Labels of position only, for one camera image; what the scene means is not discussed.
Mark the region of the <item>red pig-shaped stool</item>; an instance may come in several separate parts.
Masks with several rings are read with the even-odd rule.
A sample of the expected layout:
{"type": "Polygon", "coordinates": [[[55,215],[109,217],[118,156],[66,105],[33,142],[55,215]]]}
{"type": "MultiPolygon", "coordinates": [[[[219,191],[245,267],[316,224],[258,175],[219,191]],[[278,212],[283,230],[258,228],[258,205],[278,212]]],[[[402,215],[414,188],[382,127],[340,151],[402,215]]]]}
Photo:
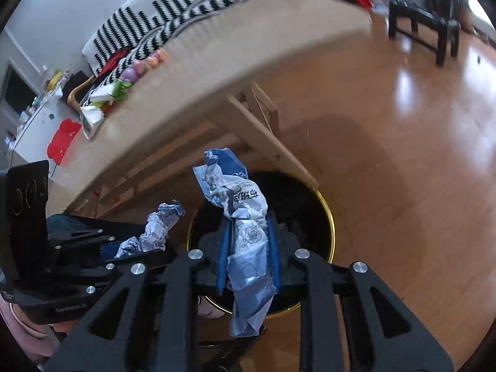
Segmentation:
{"type": "Polygon", "coordinates": [[[46,148],[46,155],[59,166],[74,140],[74,137],[82,128],[82,125],[70,118],[64,119],[57,131],[54,133],[51,142],[46,148]]]}

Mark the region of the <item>black white striped sofa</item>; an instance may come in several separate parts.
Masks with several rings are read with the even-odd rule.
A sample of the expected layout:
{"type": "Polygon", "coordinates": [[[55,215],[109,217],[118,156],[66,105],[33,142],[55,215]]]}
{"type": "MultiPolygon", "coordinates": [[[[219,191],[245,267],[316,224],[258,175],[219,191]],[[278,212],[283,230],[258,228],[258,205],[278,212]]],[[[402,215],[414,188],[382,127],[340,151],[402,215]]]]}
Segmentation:
{"type": "Polygon", "coordinates": [[[130,46],[129,54],[104,77],[104,84],[116,81],[133,60],[142,60],[186,27],[245,0],[127,0],[95,31],[82,49],[92,74],[111,55],[130,46]]]}

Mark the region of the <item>black round trash bin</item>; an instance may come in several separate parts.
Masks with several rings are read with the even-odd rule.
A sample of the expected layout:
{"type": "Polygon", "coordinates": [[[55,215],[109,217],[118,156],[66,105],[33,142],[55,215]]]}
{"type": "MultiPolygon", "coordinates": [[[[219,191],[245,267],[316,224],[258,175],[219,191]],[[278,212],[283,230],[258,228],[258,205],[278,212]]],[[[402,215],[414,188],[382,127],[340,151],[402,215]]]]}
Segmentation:
{"type": "Polygon", "coordinates": [[[291,250],[306,249],[331,262],[335,252],[335,227],[331,210],[320,192],[280,171],[256,171],[250,179],[267,200],[269,226],[277,239],[281,290],[268,317],[279,317],[300,307],[297,284],[303,277],[289,270],[291,250]]]}

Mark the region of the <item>light green snack bag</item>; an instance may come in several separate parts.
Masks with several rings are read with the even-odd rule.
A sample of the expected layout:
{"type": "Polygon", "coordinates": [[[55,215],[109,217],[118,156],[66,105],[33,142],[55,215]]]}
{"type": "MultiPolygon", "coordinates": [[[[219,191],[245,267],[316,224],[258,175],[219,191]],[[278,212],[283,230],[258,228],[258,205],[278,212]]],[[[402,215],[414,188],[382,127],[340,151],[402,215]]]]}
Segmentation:
{"type": "Polygon", "coordinates": [[[120,100],[127,95],[127,91],[132,87],[131,82],[117,80],[114,83],[100,85],[89,94],[91,103],[113,102],[120,100]]]}

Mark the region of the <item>blue white wrapper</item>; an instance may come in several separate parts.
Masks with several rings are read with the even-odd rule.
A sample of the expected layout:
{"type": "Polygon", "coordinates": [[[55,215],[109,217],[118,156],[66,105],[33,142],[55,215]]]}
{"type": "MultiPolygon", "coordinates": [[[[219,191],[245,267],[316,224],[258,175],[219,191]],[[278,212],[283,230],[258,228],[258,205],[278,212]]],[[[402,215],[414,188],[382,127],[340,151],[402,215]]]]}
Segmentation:
{"type": "Polygon", "coordinates": [[[161,203],[148,216],[142,235],[128,238],[121,243],[114,258],[121,259],[155,250],[165,251],[169,232],[184,214],[185,210],[179,200],[174,199],[171,204],[161,203]]]}

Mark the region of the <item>black plant stand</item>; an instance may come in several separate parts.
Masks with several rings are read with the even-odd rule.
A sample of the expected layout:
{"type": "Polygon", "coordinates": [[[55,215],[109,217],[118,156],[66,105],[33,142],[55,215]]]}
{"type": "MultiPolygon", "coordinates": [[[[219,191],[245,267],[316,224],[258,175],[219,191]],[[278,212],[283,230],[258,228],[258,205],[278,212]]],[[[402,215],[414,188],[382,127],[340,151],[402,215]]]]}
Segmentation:
{"type": "Polygon", "coordinates": [[[444,19],[438,14],[432,14],[413,3],[401,0],[390,0],[389,2],[387,36],[390,39],[395,39],[396,34],[400,33],[424,45],[436,54],[436,65],[438,67],[445,65],[447,48],[450,48],[451,57],[457,58],[460,46],[460,32],[461,26],[456,19],[444,19]],[[404,18],[410,21],[410,32],[398,28],[398,19],[404,18]],[[436,32],[436,45],[430,45],[419,37],[420,24],[436,32]]]}

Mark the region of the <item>wooden table frame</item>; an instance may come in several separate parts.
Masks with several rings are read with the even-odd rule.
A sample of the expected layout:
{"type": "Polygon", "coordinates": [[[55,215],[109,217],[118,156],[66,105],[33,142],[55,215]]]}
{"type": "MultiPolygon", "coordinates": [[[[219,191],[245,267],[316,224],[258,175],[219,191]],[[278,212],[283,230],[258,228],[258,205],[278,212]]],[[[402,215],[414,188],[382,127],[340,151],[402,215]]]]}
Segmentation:
{"type": "Polygon", "coordinates": [[[202,98],[185,87],[133,87],[95,140],[77,135],[55,173],[49,213],[103,216],[199,162],[206,149],[252,149],[310,186],[317,180],[279,139],[278,109],[252,82],[202,98]]]}

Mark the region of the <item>white cabinet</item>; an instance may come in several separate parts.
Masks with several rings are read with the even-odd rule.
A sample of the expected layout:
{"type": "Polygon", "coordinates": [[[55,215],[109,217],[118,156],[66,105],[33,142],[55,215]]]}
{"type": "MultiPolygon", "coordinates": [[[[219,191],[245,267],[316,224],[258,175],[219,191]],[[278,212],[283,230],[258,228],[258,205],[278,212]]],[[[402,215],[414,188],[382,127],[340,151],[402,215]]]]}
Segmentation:
{"type": "Polygon", "coordinates": [[[61,87],[47,94],[36,112],[26,121],[18,132],[9,153],[9,165],[21,166],[40,160],[49,161],[49,178],[54,179],[57,164],[46,152],[55,132],[65,119],[78,121],[77,112],[63,99],[61,87]]]}

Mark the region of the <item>open green snack bag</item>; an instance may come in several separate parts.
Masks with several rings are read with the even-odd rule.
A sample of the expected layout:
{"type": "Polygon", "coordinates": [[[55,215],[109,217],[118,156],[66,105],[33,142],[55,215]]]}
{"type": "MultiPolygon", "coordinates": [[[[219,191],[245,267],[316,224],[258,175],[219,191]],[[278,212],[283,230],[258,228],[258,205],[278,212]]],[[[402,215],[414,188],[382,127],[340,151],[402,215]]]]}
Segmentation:
{"type": "Polygon", "coordinates": [[[104,123],[104,112],[100,107],[94,105],[80,107],[80,110],[83,134],[88,140],[92,140],[104,123]]]}

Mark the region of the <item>purple pink toy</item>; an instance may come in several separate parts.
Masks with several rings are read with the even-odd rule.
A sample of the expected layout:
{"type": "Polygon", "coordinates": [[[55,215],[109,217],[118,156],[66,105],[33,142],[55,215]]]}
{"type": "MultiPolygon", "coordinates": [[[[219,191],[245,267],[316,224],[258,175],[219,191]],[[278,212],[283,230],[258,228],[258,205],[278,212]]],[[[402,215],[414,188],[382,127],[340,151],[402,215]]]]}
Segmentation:
{"type": "Polygon", "coordinates": [[[134,84],[138,79],[143,77],[147,71],[157,68],[160,64],[166,62],[167,59],[168,55],[166,52],[163,49],[157,49],[143,60],[133,60],[131,65],[120,75],[119,79],[122,82],[134,84]]]}

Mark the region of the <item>red cloth on sofa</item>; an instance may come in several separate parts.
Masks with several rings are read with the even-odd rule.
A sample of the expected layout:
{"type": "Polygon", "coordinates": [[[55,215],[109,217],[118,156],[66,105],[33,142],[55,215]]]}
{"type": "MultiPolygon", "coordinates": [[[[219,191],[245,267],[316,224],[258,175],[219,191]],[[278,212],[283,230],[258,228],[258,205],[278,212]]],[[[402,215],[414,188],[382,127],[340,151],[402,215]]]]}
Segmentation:
{"type": "Polygon", "coordinates": [[[111,55],[102,70],[99,71],[97,77],[106,77],[119,63],[119,61],[127,56],[131,50],[130,46],[125,46],[111,55]]]}

